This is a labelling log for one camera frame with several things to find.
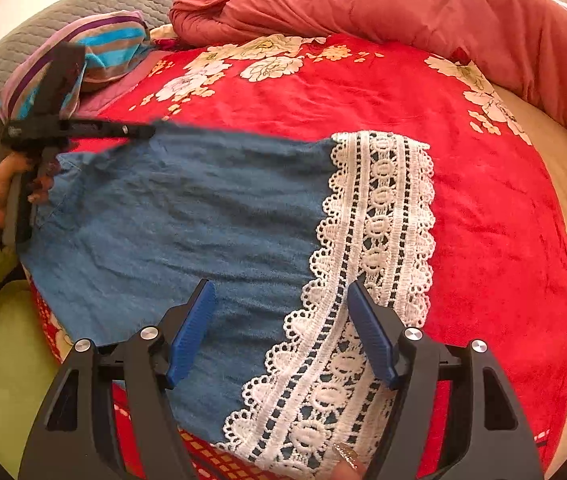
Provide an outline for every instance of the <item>pink comforter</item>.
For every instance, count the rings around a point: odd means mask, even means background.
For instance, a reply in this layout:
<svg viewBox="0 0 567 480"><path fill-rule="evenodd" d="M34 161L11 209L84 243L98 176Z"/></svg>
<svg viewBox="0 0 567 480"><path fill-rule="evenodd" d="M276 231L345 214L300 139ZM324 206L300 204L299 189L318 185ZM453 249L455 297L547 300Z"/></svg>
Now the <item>pink comforter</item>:
<svg viewBox="0 0 567 480"><path fill-rule="evenodd" d="M567 128L567 6L555 0L175 0L170 20L194 46L345 32L443 57L461 47Z"/></svg>

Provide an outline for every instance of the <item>white flower print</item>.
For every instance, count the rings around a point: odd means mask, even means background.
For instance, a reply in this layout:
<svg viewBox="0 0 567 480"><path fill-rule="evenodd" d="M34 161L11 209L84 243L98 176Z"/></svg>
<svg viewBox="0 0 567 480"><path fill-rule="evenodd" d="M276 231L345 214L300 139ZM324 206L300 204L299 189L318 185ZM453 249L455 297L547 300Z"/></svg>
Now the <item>white flower print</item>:
<svg viewBox="0 0 567 480"><path fill-rule="evenodd" d="M495 91L490 81L486 79L473 61L470 61L470 63L465 66L460 63L453 63L442 57L430 56L425 62L437 72L457 78L475 92L485 92L489 94Z"/></svg>
<svg viewBox="0 0 567 480"><path fill-rule="evenodd" d="M232 65L230 63L224 63L223 60L219 59L212 61L201 68L192 68L188 70L188 74L204 74L206 76L212 76L223 72L225 69L230 68Z"/></svg>
<svg viewBox="0 0 567 480"><path fill-rule="evenodd" d="M237 47L230 59L263 59L284 53L296 56L302 43L308 42L298 36L285 37L283 34L273 34L265 38L256 38Z"/></svg>
<svg viewBox="0 0 567 480"><path fill-rule="evenodd" d="M324 44L326 40L327 38L302 38L301 43L312 43L314 41L315 43Z"/></svg>
<svg viewBox="0 0 567 480"><path fill-rule="evenodd" d="M513 134L521 137L526 144L532 146L530 138L526 135L515 117L510 113L510 110L506 108L505 103L501 100L499 95L497 95L497 92L491 94L483 92L464 92L463 95L471 103L481 106L484 114L486 114L489 119L497 123L506 123Z"/></svg>
<svg viewBox="0 0 567 480"><path fill-rule="evenodd" d="M235 44L227 44L222 46L209 46L208 50L199 54L191 62L189 62L184 68L191 70L199 70L212 62L223 61L227 57L230 57L236 51Z"/></svg>
<svg viewBox="0 0 567 480"><path fill-rule="evenodd" d="M52 312L50 313L50 322L58 331L54 336L54 343L61 360L64 361L72 349L72 340L70 336L68 336L66 329L61 326L61 323L58 322L57 317L52 314Z"/></svg>
<svg viewBox="0 0 567 480"><path fill-rule="evenodd" d="M226 75L223 72L217 72L216 74L213 74L209 78L207 78L205 84L211 85L212 83L216 83L219 79L225 76Z"/></svg>
<svg viewBox="0 0 567 480"><path fill-rule="evenodd" d="M262 81L269 77L281 77L298 72L303 65L302 59L295 57L267 57L263 60L252 63L240 76L251 82Z"/></svg>
<svg viewBox="0 0 567 480"><path fill-rule="evenodd" d="M170 98L175 102L179 101L206 84L210 76L217 75L231 66L222 60L216 60L201 68L191 69L185 75L168 81L154 96L157 101L167 101Z"/></svg>
<svg viewBox="0 0 567 480"><path fill-rule="evenodd" d="M214 95L214 90L210 90L209 88L206 88L205 86L199 87L192 92L192 95L198 95L198 96L201 96L201 97L210 97L211 95Z"/></svg>
<svg viewBox="0 0 567 480"><path fill-rule="evenodd" d="M157 101L167 101L171 97L178 100L199 88L207 78L208 76L199 72L187 73L168 81L154 96Z"/></svg>
<svg viewBox="0 0 567 480"><path fill-rule="evenodd" d="M350 49L345 45L331 45L323 49L323 52L319 54L319 56L315 59L315 63L317 61L321 61L322 59L329 59L330 61L339 61L340 59L345 59L346 57L350 57L352 54L350 53Z"/></svg>
<svg viewBox="0 0 567 480"><path fill-rule="evenodd" d="M486 79L473 61L470 61L468 65L464 66L458 62L453 63L452 61L443 59L442 57L430 56L425 62L437 72L447 76L453 76L470 87L472 91L464 92L464 97L471 103L481 106L481 109L487 117L476 114L476 112L469 111L469 113L472 117L481 121L486 130L492 134L500 135L499 129L490 121L506 123L513 134L521 137L526 144L532 146L530 138L524 132L521 124L516 121L490 81ZM474 130L481 129L477 124L470 123L470 126Z"/></svg>

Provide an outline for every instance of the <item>striped pillow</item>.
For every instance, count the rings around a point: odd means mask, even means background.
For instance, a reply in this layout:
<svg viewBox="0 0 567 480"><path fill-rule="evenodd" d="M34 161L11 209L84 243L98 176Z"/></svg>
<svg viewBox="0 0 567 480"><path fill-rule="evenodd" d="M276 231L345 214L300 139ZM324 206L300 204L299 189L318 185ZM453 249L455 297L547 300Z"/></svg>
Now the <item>striped pillow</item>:
<svg viewBox="0 0 567 480"><path fill-rule="evenodd" d="M50 63L50 51L61 41L86 46L86 64L64 100L61 118L74 113L79 92L97 90L123 77L151 48L150 32L139 10L94 14L66 25L21 63L1 89L0 117L4 124L28 115Z"/></svg>

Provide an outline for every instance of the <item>red blanket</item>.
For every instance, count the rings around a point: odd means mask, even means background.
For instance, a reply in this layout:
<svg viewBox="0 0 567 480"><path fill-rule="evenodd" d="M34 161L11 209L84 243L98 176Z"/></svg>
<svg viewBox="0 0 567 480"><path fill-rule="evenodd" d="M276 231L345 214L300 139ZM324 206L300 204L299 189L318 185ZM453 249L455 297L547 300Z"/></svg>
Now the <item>red blanket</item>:
<svg viewBox="0 0 567 480"><path fill-rule="evenodd" d="M100 116L300 140L380 130L430 144L436 251L425 331L488 342L550 463L567 414L567 235L541 158L472 63L343 35L325 44L273 36L169 54ZM443 399L422 473L438 458Z"/></svg>
<svg viewBox="0 0 567 480"><path fill-rule="evenodd" d="M463 48L490 81L567 129L567 6L554 0L175 0L195 46L283 32L400 41L448 57Z"/></svg>

